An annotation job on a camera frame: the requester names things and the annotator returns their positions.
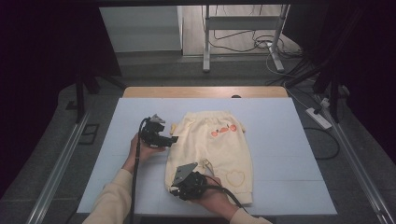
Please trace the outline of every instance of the white power strip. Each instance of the white power strip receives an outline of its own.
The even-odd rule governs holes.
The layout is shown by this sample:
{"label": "white power strip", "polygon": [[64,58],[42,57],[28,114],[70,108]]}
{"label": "white power strip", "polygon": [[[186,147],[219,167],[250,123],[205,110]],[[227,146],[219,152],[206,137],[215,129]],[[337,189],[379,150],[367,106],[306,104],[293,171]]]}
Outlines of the white power strip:
{"label": "white power strip", "polygon": [[318,125],[324,130],[330,129],[332,125],[327,121],[325,118],[323,118],[320,114],[315,114],[314,113],[315,109],[314,108],[309,108],[305,110],[305,112],[311,117],[314,121],[317,122]]}

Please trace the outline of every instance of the sleeve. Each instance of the sleeve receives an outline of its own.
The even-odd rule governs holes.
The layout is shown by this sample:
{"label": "sleeve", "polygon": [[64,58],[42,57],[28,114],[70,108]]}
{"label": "sleeve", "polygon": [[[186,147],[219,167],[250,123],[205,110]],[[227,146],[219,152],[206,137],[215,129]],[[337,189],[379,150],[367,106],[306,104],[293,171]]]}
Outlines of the sleeve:
{"label": "sleeve", "polygon": [[253,217],[249,215],[243,208],[239,208],[233,218],[230,220],[230,224],[272,224],[270,221],[262,217]]}
{"label": "sleeve", "polygon": [[131,173],[120,169],[113,181],[105,185],[83,223],[123,223],[131,208],[131,186]]}

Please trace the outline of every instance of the person's left hand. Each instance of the person's left hand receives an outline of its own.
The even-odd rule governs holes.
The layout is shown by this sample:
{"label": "person's left hand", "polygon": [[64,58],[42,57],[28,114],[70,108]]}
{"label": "person's left hand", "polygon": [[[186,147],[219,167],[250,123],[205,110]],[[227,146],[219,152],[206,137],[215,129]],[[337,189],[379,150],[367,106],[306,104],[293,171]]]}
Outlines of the person's left hand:
{"label": "person's left hand", "polygon": [[[125,163],[122,166],[122,169],[129,171],[129,173],[134,172],[134,162],[136,157],[136,146],[137,146],[137,134],[134,135],[134,138],[131,140],[131,147],[129,149],[129,155],[126,159]],[[151,147],[149,144],[140,140],[140,161],[146,161],[151,155],[157,152],[165,151],[165,147]]]}

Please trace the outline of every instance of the heart embroidery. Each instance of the heart embroidery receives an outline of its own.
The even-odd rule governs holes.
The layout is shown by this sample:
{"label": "heart embroidery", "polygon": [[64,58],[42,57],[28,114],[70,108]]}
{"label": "heart embroidery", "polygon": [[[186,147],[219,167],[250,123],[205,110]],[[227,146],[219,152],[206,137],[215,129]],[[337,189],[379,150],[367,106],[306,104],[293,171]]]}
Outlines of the heart embroidery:
{"label": "heart embroidery", "polygon": [[226,175],[228,183],[234,187],[241,186],[245,181],[245,174],[240,171],[231,171]]}

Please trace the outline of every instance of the cream garment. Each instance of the cream garment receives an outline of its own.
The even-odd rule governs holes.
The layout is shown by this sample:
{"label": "cream garment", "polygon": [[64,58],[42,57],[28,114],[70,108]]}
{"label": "cream garment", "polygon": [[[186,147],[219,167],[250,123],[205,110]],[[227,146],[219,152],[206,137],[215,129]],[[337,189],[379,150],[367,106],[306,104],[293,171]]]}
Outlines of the cream garment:
{"label": "cream garment", "polygon": [[170,148],[166,163],[168,190],[178,166],[198,162],[194,171],[205,174],[208,168],[240,203],[252,203],[250,152],[244,128],[233,115],[225,111],[187,113],[173,135],[178,140]]}

